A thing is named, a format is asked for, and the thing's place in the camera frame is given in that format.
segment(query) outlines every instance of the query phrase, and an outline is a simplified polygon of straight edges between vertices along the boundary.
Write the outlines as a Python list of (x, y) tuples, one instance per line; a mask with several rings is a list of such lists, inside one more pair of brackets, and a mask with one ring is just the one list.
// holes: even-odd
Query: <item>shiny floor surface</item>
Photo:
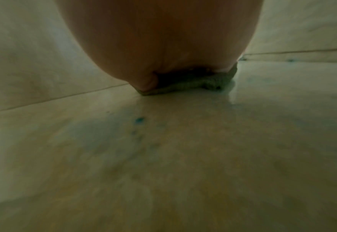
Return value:
[(1, 111), (0, 232), (34, 231), (337, 232), (337, 64)]

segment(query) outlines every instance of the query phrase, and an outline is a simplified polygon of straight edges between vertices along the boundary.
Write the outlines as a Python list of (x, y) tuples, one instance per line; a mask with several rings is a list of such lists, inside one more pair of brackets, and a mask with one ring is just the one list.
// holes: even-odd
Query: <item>floor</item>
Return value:
[(0, 112), (0, 232), (337, 231), (337, 64), (229, 94), (129, 85)]

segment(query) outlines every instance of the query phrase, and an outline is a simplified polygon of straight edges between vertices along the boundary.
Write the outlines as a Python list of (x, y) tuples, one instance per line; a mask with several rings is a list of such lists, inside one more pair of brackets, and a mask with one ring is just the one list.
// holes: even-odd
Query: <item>bare skin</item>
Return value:
[(263, 0), (56, 0), (105, 72), (148, 91), (157, 73), (228, 71), (255, 31)]

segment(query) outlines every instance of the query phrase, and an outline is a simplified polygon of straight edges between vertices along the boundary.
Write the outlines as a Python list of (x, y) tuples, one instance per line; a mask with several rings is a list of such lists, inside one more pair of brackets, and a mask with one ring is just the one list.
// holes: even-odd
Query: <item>blue stain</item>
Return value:
[(137, 119), (135, 120), (135, 124), (142, 124), (142, 123), (144, 123), (144, 120), (145, 120), (144, 117), (137, 118)]

